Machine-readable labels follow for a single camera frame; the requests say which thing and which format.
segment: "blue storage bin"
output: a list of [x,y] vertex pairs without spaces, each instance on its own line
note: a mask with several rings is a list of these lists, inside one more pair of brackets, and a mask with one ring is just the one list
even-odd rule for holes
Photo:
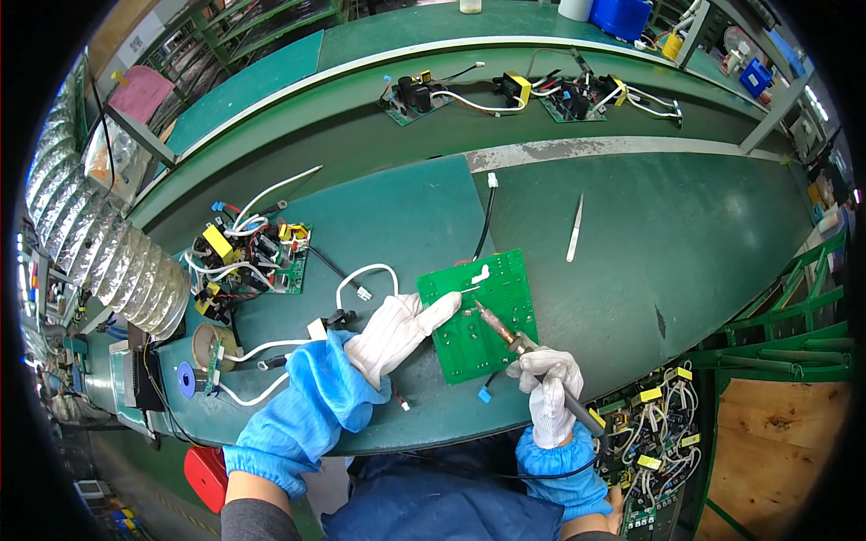
[[595,0],[590,20],[608,34],[633,42],[640,39],[651,11],[643,0]]
[[757,58],[752,58],[752,61],[743,70],[743,75],[740,76],[740,82],[753,98],[757,98],[760,93],[764,92],[771,79],[770,70],[764,68]]

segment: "white anti-static glove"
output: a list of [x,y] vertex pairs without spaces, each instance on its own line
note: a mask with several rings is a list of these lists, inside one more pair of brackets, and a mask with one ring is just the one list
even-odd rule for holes
[[451,319],[461,302],[460,292],[453,291],[423,310],[418,293],[388,295],[364,331],[343,346],[349,362],[380,390],[379,378],[393,372],[422,340]]
[[[572,354],[538,347],[524,353],[506,369],[520,379],[520,390],[529,395],[529,413],[533,418],[533,441],[542,449],[553,449],[572,435],[574,414],[565,409],[565,392],[569,389],[580,398],[584,378]],[[536,375],[546,374],[544,383]]]

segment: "pink paper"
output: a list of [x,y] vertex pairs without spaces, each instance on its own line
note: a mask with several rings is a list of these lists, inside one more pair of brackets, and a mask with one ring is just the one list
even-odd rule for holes
[[132,66],[123,76],[129,86],[118,84],[108,105],[146,124],[174,84],[147,66]]

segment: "red container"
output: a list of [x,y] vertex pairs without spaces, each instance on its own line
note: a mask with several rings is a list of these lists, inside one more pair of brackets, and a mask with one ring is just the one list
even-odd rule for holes
[[225,505],[229,476],[220,448],[191,448],[184,459],[184,475],[208,509],[219,513]]

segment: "fume extraction duct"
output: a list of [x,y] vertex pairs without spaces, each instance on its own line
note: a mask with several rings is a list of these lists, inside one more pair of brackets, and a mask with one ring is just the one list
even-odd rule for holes
[[42,127],[24,191],[36,234],[76,286],[156,339],[168,338],[184,316],[190,276],[123,218],[119,199],[84,176],[75,100],[70,75]]

